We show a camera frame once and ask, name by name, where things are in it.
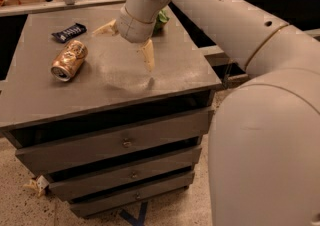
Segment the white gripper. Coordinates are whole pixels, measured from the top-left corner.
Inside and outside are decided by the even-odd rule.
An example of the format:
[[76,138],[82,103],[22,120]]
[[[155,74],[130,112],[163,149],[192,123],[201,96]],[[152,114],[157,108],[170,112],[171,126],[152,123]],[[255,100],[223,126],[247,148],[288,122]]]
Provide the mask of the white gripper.
[[120,9],[117,19],[100,26],[92,32],[93,35],[119,34],[131,43],[143,43],[138,52],[143,56],[146,69],[151,72],[155,67],[153,42],[149,39],[153,33],[157,17],[156,10],[142,10],[138,16],[133,16],[125,6]]

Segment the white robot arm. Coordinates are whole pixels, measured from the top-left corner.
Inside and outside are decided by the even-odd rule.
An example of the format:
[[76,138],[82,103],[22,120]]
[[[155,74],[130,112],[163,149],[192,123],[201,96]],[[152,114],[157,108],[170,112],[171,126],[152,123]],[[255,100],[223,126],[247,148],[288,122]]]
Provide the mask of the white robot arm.
[[210,126],[214,226],[320,226],[320,42],[244,0],[127,0],[107,30],[147,43],[168,3],[250,77]]

